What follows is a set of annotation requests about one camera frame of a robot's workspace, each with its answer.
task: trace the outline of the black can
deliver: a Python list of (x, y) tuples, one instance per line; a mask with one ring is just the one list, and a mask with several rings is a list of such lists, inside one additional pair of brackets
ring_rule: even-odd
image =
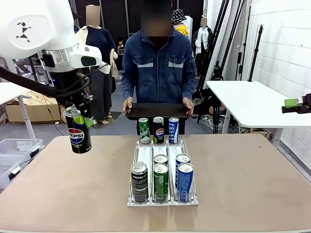
[(154, 118), (154, 143), (162, 144), (164, 143), (164, 118), (155, 117)]
[(65, 115), (72, 151), (77, 154), (88, 152), (92, 148), (91, 135), (80, 111), (72, 106), (66, 109)]
[(132, 191), (135, 203), (146, 203), (149, 197), (147, 165), (143, 162), (133, 163), (131, 166), (131, 173)]

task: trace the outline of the beige tabletop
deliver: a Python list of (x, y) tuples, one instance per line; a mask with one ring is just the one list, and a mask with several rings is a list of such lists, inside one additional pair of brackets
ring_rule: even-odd
[(198, 206), (127, 207), (135, 136), (55, 138), (0, 195), (0, 229), (31, 232), (311, 229), (311, 185), (263, 136), (189, 135)]

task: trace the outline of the cardboard box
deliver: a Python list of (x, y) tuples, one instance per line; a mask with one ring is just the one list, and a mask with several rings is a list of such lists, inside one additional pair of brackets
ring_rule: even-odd
[[(30, 99), (23, 99), (23, 101), (32, 123), (53, 123), (61, 121), (56, 99), (43, 96), (34, 91), (27, 92), (25, 96), (31, 97)], [(24, 117), (17, 100), (6, 105), (5, 110), (10, 122), (24, 122)]]

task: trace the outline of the green can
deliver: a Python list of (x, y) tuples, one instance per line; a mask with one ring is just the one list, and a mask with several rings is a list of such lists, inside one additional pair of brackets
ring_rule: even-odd
[(139, 123), (139, 132), (140, 132), (140, 141), (143, 144), (150, 143), (150, 131), (149, 131), (149, 122), (147, 118), (141, 118), (138, 120)]
[(169, 167), (166, 164), (154, 166), (154, 192), (156, 203), (166, 203), (169, 197)]
[(165, 154), (158, 154), (154, 157), (154, 164), (166, 164), (168, 165), (169, 158)]

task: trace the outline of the plastic storage bin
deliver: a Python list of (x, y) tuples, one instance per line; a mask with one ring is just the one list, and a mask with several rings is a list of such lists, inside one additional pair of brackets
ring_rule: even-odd
[(4, 139), (0, 142), (0, 192), (41, 150), (41, 139)]

